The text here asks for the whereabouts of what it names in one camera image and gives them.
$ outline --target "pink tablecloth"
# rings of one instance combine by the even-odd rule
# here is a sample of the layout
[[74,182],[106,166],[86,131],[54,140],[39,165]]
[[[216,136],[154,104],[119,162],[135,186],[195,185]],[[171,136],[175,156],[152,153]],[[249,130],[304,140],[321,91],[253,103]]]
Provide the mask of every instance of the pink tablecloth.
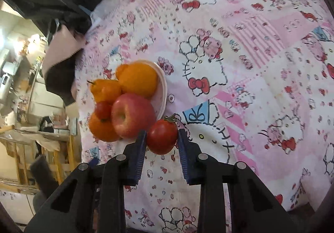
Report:
[[[83,161],[104,163],[126,144],[93,138],[86,80],[144,58],[165,71],[165,114],[177,113],[203,152],[245,161],[286,210],[317,208],[334,168],[334,31],[323,0],[104,0],[101,14],[76,66]],[[139,185],[125,188],[128,225],[194,232],[199,187],[186,185],[178,150],[145,158]]]

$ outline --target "tablecloth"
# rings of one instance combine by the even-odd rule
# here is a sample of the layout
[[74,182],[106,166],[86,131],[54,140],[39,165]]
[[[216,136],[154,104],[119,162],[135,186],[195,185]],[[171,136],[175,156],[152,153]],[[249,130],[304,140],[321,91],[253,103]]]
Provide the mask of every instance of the tablecloth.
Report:
[[[82,161],[105,163],[126,145],[90,133],[86,80],[147,59],[166,75],[165,115],[203,152],[246,162],[286,210],[317,208],[334,173],[334,28],[323,0],[104,0],[92,17],[76,62]],[[125,187],[127,224],[195,232],[199,193],[176,148],[147,151],[139,184]]]

